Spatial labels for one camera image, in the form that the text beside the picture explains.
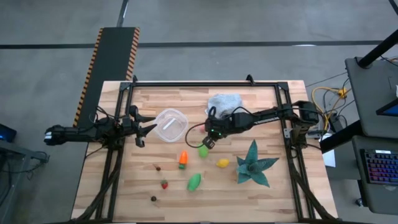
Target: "yellow black hazard stripe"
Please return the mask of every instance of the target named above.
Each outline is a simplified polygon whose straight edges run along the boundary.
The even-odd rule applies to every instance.
[[[129,64],[127,66],[126,80],[128,80],[128,81],[132,80],[132,71],[134,69],[134,61],[135,61],[136,55],[137,55],[139,32],[140,32],[139,28],[136,27],[134,29],[134,35],[132,37]]]
[[[75,120],[73,121],[73,127],[77,127],[77,122],[79,120],[79,116],[80,116],[80,113],[81,113],[81,107],[83,106],[83,101],[85,100],[85,96],[86,96],[86,92],[87,92],[87,86],[88,86],[88,82],[90,81],[90,77],[91,77],[91,73],[92,73],[95,57],[97,56],[98,46],[100,44],[102,31],[103,31],[103,28],[101,28],[99,30],[99,33],[98,33],[98,36],[97,36],[97,41],[95,42],[95,45],[94,45],[93,56],[91,57],[90,65],[88,66],[88,71],[87,71],[87,75],[86,75],[85,85],[83,87],[83,90],[81,91],[79,105],[77,106]]]

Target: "gray cloth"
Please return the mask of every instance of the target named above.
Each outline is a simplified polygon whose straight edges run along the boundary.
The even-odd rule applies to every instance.
[[[211,97],[207,103],[205,113],[208,114],[212,106],[216,107],[216,118],[222,118],[232,113],[239,106],[243,106],[241,96],[239,94],[217,94]]]

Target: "red strawberry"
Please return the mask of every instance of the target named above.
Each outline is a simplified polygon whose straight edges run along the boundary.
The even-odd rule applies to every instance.
[[[169,186],[169,183],[167,183],[167,180],[162,180],[160,184],[161,184],[163,189],[166,189],[167,186]]]

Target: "toy carrot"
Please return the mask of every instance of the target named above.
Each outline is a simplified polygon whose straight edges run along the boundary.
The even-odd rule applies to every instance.
[[[180,156],[180,165],[178,166],[179,169],[185,169],[187,166],[187,162],[188,162],[188,154],[187,152],[184,150],[181,152],[181,156]]]

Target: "clear plastic container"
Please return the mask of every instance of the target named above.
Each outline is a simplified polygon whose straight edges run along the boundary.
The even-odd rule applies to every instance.
[[[154,123],[157,124],[156,134],[165,142],[179,140],[188,128],[187,117],[173,108],[163,110]]]

